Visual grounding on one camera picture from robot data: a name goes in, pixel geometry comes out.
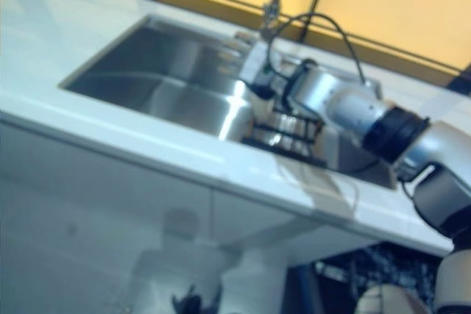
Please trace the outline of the robot left hand dark palm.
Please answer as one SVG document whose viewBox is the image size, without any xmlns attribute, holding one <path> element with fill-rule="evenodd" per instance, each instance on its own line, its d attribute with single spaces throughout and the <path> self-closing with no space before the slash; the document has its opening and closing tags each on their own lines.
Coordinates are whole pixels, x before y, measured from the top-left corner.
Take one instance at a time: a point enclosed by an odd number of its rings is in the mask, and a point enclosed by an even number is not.
<svg viewBox="0 0 471 314">
<path fill-rule="evenodd" d="M 223 286 L 217 287 L 216 294 L 207 307 L 203 306 L 202 296 L 195 292 L 196 286 L 191 285 L 181 298 L 171 296 L 171 304 L 175 313 L 218 313 L 222 301 Z"/>
</svg>

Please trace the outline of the robot right hand dark palm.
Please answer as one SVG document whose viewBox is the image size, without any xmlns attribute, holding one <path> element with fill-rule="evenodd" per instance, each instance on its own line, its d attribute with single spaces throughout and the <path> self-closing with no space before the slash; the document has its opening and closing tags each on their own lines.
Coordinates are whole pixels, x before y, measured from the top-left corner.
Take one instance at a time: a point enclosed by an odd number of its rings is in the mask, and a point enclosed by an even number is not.
<svg viewBox="0 0 471 314">
<path fill-rule="evenodd" d="M 286 85 L 282 78 L 285 56 L 268 52 L 268 42 L 249 32 L 237 32 L 221 40 L 218 70 L 244 83 L 249 91 L 264 101 L 280 98 Z"/>
</svg>

